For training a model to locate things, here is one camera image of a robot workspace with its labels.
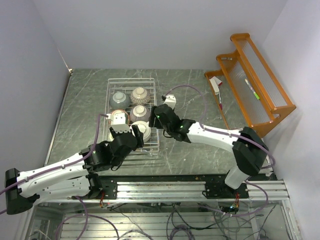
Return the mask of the purple striped bowl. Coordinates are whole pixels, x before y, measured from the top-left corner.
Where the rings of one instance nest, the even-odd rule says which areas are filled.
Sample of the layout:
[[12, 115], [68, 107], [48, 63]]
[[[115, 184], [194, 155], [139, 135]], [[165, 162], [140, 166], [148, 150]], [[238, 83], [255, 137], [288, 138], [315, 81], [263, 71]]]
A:
[[146, 108], [144, 105], [136, 105], [134, 108], [130, 111], [130, 121], [132, 123], [136, 121], [149, 121], [151, 111]]

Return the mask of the red patterned bowl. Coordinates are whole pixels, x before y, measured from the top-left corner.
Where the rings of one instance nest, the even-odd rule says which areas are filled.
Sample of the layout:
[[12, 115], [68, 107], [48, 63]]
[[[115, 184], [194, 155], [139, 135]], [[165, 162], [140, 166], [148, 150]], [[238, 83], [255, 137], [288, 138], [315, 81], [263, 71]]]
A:
[[121, 113], [125, 114], [126, 124], [129, 125], [130, 115], [123, 109], [116, 109], [116, 110], [112, 111], [110, 114], [110, 121], [114, 120], [116, 114], [121, 114]]

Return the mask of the white wire dish rack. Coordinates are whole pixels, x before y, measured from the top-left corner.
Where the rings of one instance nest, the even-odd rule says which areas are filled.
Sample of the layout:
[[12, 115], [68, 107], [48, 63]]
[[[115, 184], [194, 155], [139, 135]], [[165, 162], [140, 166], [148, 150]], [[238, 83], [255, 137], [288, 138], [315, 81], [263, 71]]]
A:
[[103, 139], [112, 141], [110, 127], [117, 129], [120, 123], [131, 128], [136, 125], [143, 133], [144, 147], [130, 153], [130, 157], [154, 157], [159, 154], [159, 131], [149, 127], [151, 109], [157, 104], [154, 78], [110, 78], [106, 89], [105, 112], [110, 118], [104, 121]]

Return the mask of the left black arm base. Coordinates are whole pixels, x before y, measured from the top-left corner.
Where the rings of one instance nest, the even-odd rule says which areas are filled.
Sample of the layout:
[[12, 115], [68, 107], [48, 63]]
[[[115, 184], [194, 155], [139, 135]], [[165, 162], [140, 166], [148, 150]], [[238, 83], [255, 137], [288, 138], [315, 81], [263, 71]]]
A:
[[83, 200], [115, 200], [117, 198], [118, 185], [112, 178], [92, 173], [72, 180], [76, 181], [72, 184], [72, 190], [77, 190], [71, 194], [74, 200], [76, 197]]

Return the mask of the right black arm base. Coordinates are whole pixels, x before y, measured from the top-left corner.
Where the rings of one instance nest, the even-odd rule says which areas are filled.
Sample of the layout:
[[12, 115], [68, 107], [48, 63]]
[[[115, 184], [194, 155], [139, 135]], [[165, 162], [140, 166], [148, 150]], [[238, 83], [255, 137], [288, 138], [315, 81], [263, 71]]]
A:
[[205, 182], [202, 195], [206, 199], [235, 199], [236, 196], [240, 199], [247, 199], [249, 197], [245, 183], [242, 183], [239, 188], [233, 189], [225, 184], [225, 178], [225, 174], [201, 175], [199, 179]]

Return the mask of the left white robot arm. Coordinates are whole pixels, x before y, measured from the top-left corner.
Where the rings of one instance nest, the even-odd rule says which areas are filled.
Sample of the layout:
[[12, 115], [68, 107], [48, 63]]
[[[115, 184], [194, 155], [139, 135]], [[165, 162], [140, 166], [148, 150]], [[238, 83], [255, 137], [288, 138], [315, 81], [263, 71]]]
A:
[[102, 193], [98, 173], [117, 170], [125, 158], [144, 146], [144, 133], [134, 125], [119, 133], [112, 131], [112, 141], [93, 145], [45, 167], [29, 171], [16, 168], [5, 172], [6, 209], [8, 215], [28, 211], [40, 203], [62, 196], [98, 198]]

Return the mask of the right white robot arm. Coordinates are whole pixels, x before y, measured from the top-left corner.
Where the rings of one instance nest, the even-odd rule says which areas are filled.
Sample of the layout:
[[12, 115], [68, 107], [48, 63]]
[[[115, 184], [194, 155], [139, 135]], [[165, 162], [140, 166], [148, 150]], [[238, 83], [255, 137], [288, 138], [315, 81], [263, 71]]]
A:
[[178, 142], [204, 144], [233, 153], [236, 166], [229, 170], [220, 186], [220, 192], [226, 198], [233, 197], [245, 180], [260, 172], [269, 151], [250, 127], [228, 130], [203, 125], [192, 119], [180, 119], [167, 104], [151, 108], [149, 126], [164, 130], [168, 138]]

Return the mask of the orange wooden shelf rack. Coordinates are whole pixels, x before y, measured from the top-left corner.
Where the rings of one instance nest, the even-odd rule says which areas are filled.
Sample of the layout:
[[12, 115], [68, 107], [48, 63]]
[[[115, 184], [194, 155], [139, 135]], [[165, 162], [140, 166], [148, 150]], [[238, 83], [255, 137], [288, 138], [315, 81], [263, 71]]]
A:
[[[292, 113], [296, 106], [250, 34], [235, 33], [230, 36], [230, 40], [235, 51], [219, 54], [216, 60], [220, 69], [207, 71], [204, 76], [208, 82], [212, 77], [225, 78], [246, 123], [263, 138]], [[260, 100], [257, 100], [248, 88], [245, 78], [249, 80]]]

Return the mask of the light grey bowl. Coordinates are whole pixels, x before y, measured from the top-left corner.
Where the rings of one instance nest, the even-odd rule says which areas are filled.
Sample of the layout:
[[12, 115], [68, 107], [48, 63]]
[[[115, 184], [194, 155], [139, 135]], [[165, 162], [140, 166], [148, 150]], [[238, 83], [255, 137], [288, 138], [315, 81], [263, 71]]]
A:
[[112, 142], [112, 141], [114, 140], [114, 138], [113, 138], [113, 133], [115, 133], [114, 130], [109, 130], [109, 131], [108, 131], [107, 139], [106, 139], [108, 142]]

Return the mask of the beige patterned bowl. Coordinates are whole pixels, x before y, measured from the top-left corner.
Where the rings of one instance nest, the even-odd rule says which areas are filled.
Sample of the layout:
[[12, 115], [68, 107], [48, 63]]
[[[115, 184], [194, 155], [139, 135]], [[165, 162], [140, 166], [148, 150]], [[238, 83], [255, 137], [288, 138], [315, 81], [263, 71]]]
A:
[[144, 87], [137, 87], [132, 90], [130, 100], [135, 105], [145, 105], [150, 101], [150, 93]]

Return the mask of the red marker pen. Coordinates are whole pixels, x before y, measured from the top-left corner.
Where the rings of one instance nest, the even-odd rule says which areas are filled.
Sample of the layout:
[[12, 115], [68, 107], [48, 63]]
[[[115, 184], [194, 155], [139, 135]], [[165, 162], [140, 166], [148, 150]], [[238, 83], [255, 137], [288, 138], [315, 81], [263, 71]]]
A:
[[221, 92], [218, 92], [218, 104], [219, 104], [219, 107], [220, 109], [222, 110], [223, 109], [223, 104], [222, 104], [222, 97], [221, 97]]

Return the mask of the white red eraser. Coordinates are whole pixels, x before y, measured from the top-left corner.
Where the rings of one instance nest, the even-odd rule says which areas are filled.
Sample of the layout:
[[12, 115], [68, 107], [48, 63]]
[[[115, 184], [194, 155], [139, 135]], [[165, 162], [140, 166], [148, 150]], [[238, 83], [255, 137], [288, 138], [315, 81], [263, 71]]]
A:
[[213, 88], [214, 94], [218, 95], [220, 93], [219, 87], [222, 85], [223, 82], [216, 76], [213, 76], [212, 78], [210, 78], [209, 82]]

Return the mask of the green tipped marker pen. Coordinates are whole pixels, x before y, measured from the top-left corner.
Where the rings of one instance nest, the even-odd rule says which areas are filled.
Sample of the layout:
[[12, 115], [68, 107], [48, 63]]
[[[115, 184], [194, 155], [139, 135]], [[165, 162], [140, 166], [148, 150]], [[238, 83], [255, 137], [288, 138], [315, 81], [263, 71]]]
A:
[[248, 86], [248, 88], [250, 89], [250, 91], [253, 93], [254, 97], [259, 101], [260, 97], [257, 94], [257, 92], [255, 91], [255, 89], [253, 88], [253, 86], [251, 85], [250, 81], [247, 78], [245, 78], [244, 81], [245, 81], [246, 85]]

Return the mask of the white handled soup bowl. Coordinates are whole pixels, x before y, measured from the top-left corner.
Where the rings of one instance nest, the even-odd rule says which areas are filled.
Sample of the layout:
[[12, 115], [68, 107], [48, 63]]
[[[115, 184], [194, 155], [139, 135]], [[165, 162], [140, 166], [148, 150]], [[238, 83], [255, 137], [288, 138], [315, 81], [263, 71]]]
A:
[[132, 126], [137, 126], [139, 131], [143, 133], [143, 142], [147, 142], [151, 138], [151, 128], [149, 127], [149, 123], [145, 121], [136, 121], [133, 124], [131, 124], [130, 129], [132, 129]]

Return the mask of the aluminium mounting rail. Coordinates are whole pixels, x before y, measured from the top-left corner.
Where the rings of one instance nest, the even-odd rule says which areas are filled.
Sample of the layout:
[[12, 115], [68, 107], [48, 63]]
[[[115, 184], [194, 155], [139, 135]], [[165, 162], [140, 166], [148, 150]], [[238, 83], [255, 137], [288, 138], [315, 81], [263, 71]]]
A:
[[[206, 189], [204, 181], [180, 182], [117, 182], [112, 184], [112, 190], [106, 190], [104, 196], [89, 199], [83, 196], [85, 203], [157, 203], [157, 202], [209, 202], [228, 201], [236, 199], [231, 196], [219, 197]], [[244, 192], [238, 191], [241, 201], [283, 201], [289, 200], [287, 187], [282, 180], [249, 181], [244, 187]]]

